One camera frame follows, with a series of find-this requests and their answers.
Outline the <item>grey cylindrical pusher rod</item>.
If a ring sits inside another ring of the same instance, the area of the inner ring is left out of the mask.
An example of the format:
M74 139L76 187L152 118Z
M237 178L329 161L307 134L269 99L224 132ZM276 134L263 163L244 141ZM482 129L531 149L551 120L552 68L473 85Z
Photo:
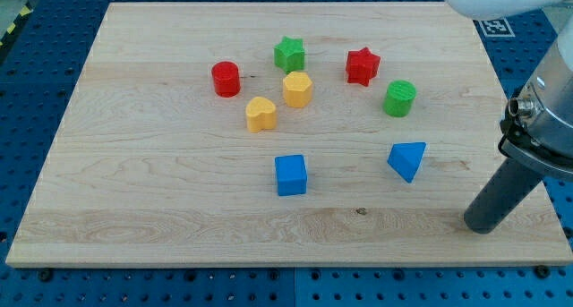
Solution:
M538 172L506 158L464 213L466 226L489 234L542 181Z

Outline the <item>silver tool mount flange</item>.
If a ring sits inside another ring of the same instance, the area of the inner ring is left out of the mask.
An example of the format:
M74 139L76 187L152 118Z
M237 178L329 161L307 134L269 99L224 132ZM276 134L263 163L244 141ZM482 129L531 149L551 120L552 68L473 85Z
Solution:
M521 165L572 180L572 63L554 42L506 105L499 148Z

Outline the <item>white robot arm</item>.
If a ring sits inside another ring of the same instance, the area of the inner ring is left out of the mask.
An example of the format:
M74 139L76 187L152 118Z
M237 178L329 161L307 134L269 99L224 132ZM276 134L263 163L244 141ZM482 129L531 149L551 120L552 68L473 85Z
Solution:
M496 20L567 0L444 0L476 21ZM489 234L545 176L572 179L572 24L567 22L500 121L505 159L466 209L469 229Z

